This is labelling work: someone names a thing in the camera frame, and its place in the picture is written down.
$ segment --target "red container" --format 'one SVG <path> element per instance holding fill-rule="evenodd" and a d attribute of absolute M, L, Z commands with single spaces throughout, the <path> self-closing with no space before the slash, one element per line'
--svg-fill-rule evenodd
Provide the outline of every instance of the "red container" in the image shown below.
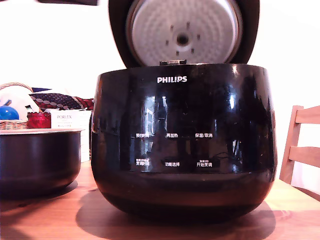
<path fill-rule="evenodd" d="M 43 112 L 28 112 L 28 129 L 50 129 L 51 114 Z"/>

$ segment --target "black rice cooker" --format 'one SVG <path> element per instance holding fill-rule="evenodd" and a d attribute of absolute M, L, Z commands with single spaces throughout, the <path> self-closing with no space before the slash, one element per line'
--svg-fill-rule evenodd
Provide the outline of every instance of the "black rice cooker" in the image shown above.
<path fill-rule="evenodd" d="M 98 79 L 91 145 L 98 189 L 118 209 L 153 219 L 249 213 L 277 167 L 268 74 L 246 64 L 259 17 L 248 19 L 259 16 L 259 1 L 127 3 L 119 11 L 109 2 L 111 24 L 112 7 L 127 15 L 113 33 L 130 67 Z"/>

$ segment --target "white wall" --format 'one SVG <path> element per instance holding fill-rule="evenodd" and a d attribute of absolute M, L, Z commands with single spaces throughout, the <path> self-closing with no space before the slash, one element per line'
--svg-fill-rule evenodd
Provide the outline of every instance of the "white wall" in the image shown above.
<path fill-rule="evenodd" d="M 293 105 L 320 105 L 319 0 L 261 0 L 249 64 L 269 71 L 280 174 Z M 0 84 L 22 82 L 94 96 L 97 77 L 123 69 L 108 18 L 99 6 L 0 2 Z M 320 128 L 302 127 L 299 145 L 320 147 Z M 293 184 L 320 193 L 320 170 L 296 164 Z"/>

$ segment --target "wicker basket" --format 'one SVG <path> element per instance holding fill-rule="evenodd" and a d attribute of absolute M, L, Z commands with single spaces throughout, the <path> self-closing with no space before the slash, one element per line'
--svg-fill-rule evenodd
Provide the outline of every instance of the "wicker basket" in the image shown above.
<path fill-rule="evenodd" d="M 31 87 L 19 82 L 9 82 L 0 85 L 0 90 L 11 86 L 20 86 L 29 89 L 32 93 L 34 92 Z M 0 130 L 11 130 L 11 129 L 27 129 L 27 120 L 0 120 Z"/>
<path fill-rule="evenodd" d="M 27 120 L 0 120 L 0 130 L 27 129 L 27 123 Z"/>

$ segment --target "inner lid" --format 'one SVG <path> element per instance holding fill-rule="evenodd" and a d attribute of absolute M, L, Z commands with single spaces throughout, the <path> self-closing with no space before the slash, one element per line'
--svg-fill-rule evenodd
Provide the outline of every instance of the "inner lid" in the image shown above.
<path fill-rule="evenodd" d="M 227 63 L 241 41 L 242 17 L 234 0 L 136 0 L 126 36 L 141 65 Z"/>

